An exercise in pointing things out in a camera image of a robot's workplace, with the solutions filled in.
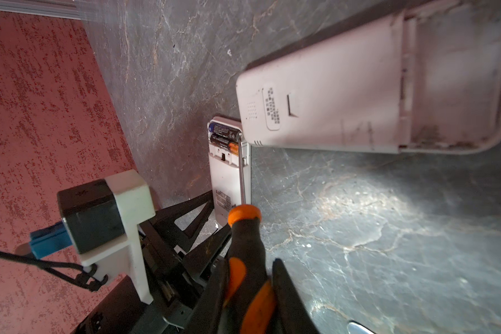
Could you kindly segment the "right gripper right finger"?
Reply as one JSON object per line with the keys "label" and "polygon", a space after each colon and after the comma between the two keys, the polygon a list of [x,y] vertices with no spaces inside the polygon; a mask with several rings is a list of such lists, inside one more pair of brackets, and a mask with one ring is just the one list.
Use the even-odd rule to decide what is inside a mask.
{"label": "right gripper right finger", "polygon": [[281,333],[319,333],[280,258],[273,262],[272,283]]}

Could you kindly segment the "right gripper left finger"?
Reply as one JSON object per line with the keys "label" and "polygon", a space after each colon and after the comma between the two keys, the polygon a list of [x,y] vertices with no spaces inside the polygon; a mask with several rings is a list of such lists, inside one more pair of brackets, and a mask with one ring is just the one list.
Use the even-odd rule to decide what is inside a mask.
{"label": "right gripper left finger", "polygon": [[210,281],[185,328],[185,333],[218,333],[229,271],[228,260],[217,261]]}

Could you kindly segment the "orange black screwdriver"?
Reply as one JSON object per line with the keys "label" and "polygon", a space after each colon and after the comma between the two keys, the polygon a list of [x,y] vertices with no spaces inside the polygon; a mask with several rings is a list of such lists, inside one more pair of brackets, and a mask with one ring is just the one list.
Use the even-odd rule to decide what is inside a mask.
{"label": "orange black screwdriver", "polygon": [[228,214],[232,240],[220,333],[267,333],[274,319],[277,301],[266,270],[261,220],[261,211],[246,203]]}

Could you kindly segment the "white air conditioner remote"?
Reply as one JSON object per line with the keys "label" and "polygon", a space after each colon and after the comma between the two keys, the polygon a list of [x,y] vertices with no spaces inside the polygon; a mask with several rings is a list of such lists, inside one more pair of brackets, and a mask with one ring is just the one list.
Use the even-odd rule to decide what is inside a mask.
{"label": "white air conditioner remote", "polygon": [[[241,131],[239,154],[232,154],[210,143],[208,126],[217,122]],[[207,124],[209,164],[217,224],[227,224],[232,208],[251,203],[251,148],[246,142],[242,124],[231,118],[215,116]]]}

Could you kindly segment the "grey white remote control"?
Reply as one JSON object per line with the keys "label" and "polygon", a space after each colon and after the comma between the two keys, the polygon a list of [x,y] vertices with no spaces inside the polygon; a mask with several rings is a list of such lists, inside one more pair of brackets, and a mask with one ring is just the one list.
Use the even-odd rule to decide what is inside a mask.
{"label": "grey white remote control", "polygon": [[430,1],[243,72],[254,146],[475,154],[501,142],[501,1]]}

